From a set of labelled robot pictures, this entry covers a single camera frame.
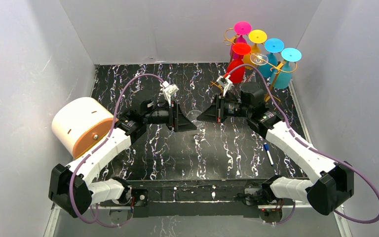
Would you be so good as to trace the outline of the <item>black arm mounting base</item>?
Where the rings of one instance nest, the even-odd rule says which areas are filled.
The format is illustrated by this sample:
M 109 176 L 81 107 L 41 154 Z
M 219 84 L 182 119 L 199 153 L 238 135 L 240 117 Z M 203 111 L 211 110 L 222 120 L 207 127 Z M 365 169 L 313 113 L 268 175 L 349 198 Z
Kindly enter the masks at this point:
M 264 179 L 133 180 L 135 218 L 163 216 L 242 216 L 280 219 L 293 201 L 268 201 Z

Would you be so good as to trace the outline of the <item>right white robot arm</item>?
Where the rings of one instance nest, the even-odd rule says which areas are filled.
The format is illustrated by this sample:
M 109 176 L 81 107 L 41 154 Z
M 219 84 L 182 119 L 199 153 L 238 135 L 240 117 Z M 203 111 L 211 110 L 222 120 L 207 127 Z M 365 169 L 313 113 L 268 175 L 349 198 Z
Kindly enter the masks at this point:
M 245 118 L 248 126 L 282 150 L 308 176 L 307 179 L 275 175 L 262 183 L 261 197 L 267 201 L 289 198 L 309 203 L 322 215 L 329 215 L 353 196 L 353 171 L 313 152 L 294 130 L 287 127 L 283 116 L 264 102 L 265 91 L 248 82 L 240 88 L 240 98 L 232 93 L 217 94 L 211 106 L 197 120 L 221 123 L 228 117 Z

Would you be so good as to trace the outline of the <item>clear champagne flute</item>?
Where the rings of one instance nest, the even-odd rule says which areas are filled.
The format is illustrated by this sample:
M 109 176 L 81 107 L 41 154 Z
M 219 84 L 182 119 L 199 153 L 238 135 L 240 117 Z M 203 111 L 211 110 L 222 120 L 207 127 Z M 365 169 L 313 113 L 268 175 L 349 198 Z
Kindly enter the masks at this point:
M 191 122 L 198 128 L 200 129 L 201 127 L 204 126 L 204 122 L 203 121 L 200 121 L 197 119 L 197 117 L 199 115 L 201 115 L 201 111 L 200 110 L 191 110 L 191 111 L 188 111 L 187 113 L 187 118 L 189 120 L 191 120 Z
M 268 73 L 271 73 L 268 68 L 268 57 L 261 53 L 251 53 L 250 59 L 255 64 L 255 66 L 251 66 L 257 68 L 265 79 L 268 78 Z

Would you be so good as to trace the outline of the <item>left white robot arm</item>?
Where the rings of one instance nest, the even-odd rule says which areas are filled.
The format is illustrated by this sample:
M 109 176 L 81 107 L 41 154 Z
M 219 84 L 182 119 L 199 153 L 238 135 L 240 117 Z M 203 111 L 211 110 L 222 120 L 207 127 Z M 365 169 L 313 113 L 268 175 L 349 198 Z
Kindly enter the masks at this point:
M 52 131 L 73 160 L 52 169 L 49 199 L 74 218 L 104 201 L 128 203 L 131 186 L 125 180 L 95 182 L 94 178 L 144 135 L 149 124 L 164 124 L 173 132 L 196 130 L 176 101 L 157 100 L 148 90 L 138 91 L 119 118 L 91 97 L 65 105 L 55 115 Z

